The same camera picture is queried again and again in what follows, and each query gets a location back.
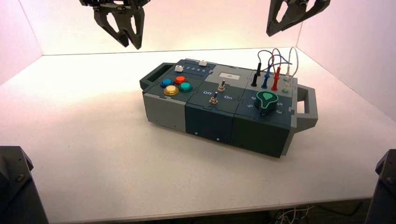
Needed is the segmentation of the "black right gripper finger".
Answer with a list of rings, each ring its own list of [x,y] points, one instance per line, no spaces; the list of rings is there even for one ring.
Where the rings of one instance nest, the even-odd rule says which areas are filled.
[[[316,0],[313,6],[307,10],[308,0],[286,0],[285,2],[287,9],[276,27],[278,32],[319,14],[330,5],[330,0]]]
[[[277,15],[283,3],[286,3],[287,9],[281,21],[278,21]],[[266,33],[268,36],[284,31],[296,23],[297,1],[296,0],[271,0]]]

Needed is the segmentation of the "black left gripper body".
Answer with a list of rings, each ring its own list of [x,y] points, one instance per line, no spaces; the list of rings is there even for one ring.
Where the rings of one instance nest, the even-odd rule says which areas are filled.
[[[150,0],[80,0],[82,6],[93,8],[94,12],[136,12],[142,9]]]

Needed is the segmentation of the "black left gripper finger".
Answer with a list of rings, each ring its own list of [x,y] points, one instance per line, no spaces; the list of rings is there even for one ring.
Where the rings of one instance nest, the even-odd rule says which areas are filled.
[[[128,9],[119,12],[119,30],[124,34],[124,47],[129,45],[129,41],[136,49],[140,49],[142,44],[143,27],[145,13],[142,7],[138,9]]]
[[[127,47],[129,45],[127,36],[122,31],[116,32],[114,30],[108,22],[107,14],[108,13],[106,12],[94,11],[94,19],[96,23],[123,47]]]

